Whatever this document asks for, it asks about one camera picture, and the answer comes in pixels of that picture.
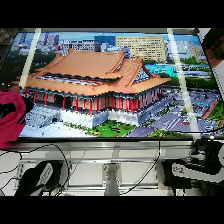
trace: flat screen tv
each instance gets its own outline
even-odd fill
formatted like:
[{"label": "flat screen tv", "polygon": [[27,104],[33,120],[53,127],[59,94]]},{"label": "flat screen tv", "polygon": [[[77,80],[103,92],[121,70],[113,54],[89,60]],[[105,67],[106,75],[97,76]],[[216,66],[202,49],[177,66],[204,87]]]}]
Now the flat screen tv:
[{"label": "flat screen tv", "polygon": [[[33,36],[17,34],[1,84],[19,84]],[[20,136],[187,136],[176,132],[191,131],[180,74],[198,130],[216,129],[224,104],[200,40],[174,38],[177,52],[167,34],[41,33],[21,91],[35,106]]]}]

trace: black border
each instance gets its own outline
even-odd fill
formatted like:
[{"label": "black border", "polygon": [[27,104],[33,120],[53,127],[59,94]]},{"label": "black border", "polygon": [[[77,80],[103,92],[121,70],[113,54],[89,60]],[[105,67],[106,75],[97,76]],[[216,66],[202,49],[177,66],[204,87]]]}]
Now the black border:
[{"label": "black border", "polygon": [[[5,60],[7,59],[8,57],[8,54],[12,48],[12,45],[14,43],[14,40],[15,38],[17,37],[18,34],[20,33],[33,33],[35,34],[35,32],[17,32],[14,39],[13,39],[13,42],[10,46],[10,49],[5,57]],[[54,31],[54,32],[49,32],[49,33],[141,33],[141,32],[87,32],[87,31],[64,31],[64,32],[57,32],[57,31]],[[165,35],[168,35],[168,33],[142,33],[142,34],[157,34],[157,35],[162,35],[162,34],[165,34]],[[208,62],[208,65],[210,67],[210,70],[211,72],[213,73],[214,75],[214,72],[212,70],[212,67],[211,67],[211,64],[208,60],[208,57],[205,53],[205,48],[204,48],[204,45],[202,44],[198,34],[174,34],[174,35],[183,35],[183,36],[197,36],[199,42],[200,42],[200,45],[203,49],[203,52],[206,56],[206,59],[207,59],[207,62]],[[215,77],[215,81],[217,83],[219,83],[219,85],[221,86],[220,82],[217,81],[217,78],[216,76],[214,75]],[[214,136],[215,137],[215,140],[223,140],[224,137],[222,136]],[[18,138],[18,141],[17,143],[36,143],[36,142],[42,142],[42,143],[49,143],[49,142],[141,142],[141,141],[144,141],[144,142],[150,142],[150,141],[193,141],[193,136],[192,137],[180,137],[180,138],[176,138],[176,137],[136,137],[136,138],[133,138],[133,137],[117,137],[117,138],[101,138],[101,137],[97,137],[97,138],[88,138],[88,137],[84,137],[84,138],[32,138],[32,137],[19,137]]]}]

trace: pink jacket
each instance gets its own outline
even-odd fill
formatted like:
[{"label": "pink jacket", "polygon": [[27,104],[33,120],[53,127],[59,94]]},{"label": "pink jacket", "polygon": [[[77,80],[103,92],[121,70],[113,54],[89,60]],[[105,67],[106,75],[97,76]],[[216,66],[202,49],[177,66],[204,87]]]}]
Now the pink jacket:
[{"label": "pink jacket", "polygon": [[26,105],[22,97],[15,92],[1,92],[0,104],[13,103],[16,111],[0,118],[0,148],[10,146],[10,141],[16,141],[25,126]]}]

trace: chinese temple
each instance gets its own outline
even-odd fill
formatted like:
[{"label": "chinese temple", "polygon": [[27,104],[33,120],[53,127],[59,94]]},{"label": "chinese temple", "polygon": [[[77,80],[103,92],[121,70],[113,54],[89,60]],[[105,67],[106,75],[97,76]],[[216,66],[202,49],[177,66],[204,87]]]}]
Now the chinese temple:
[{"label": "chinese temple", "polygon": [[57,54],[47,66],[30,74],[25,93],[32,93],[34,103],[37,100],[45,105],[60,102],[62,110],[69,109],[69,113],[71,107],[75,114],[93,117],[107,111],[103,119],[93,122],[95,126],[110,119],[110,111],[122,117],[142,114],[163,98],[161,85],[169,80],[151,74],[140,57],[125,59],[123,51],[70,49],[66,56]]}]

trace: yellow building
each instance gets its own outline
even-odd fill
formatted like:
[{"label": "yellow building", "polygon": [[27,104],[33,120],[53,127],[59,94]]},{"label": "yellow building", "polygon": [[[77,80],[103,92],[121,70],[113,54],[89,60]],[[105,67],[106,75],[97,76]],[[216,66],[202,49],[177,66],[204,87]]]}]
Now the yellow building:
[{"label": "yellow building", "polygon": [[154,59],[166,62],[164,39],[161,36],[116,36],[116,46],[131,49],[131,57],[143,60]]}]

